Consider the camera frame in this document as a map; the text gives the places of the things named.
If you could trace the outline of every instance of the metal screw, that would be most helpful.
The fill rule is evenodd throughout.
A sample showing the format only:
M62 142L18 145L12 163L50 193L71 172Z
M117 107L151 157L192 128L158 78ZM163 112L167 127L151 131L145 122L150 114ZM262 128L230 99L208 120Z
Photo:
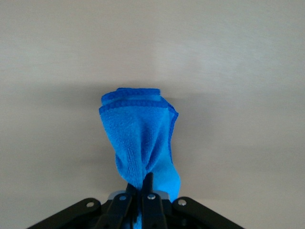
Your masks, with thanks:
M120 200L126 200L126 196L120 196Z
M94 203L93 202L89 202L87 205L86 205L88 208L91 208L94 206Z
M148 199L156 199L156 196L154 194L149 194L147 196Z
M180 200L178 200L178 204L180 206L185 206L186 205L186 201L184 199L180 199Z

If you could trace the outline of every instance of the black bracket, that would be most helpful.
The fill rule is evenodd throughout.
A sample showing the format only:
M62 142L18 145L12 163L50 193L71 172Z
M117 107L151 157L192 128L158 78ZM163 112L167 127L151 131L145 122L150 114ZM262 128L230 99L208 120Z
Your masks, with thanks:
M84 199L28 229L132 229L139 211L143 229L243 229L189 197L173 203L168 194L153 191L149 173L139 192L128 184L101 203Z

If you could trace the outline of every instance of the microfiber cloth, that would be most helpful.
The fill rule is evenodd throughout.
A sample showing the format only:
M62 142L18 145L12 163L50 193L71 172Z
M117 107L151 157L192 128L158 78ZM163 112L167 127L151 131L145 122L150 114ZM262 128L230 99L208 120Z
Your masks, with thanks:
M178 113L159 89L119 88L102 96L100 116L120 175L138 190L153 172L153 189L178 197L180 177L171 153Z

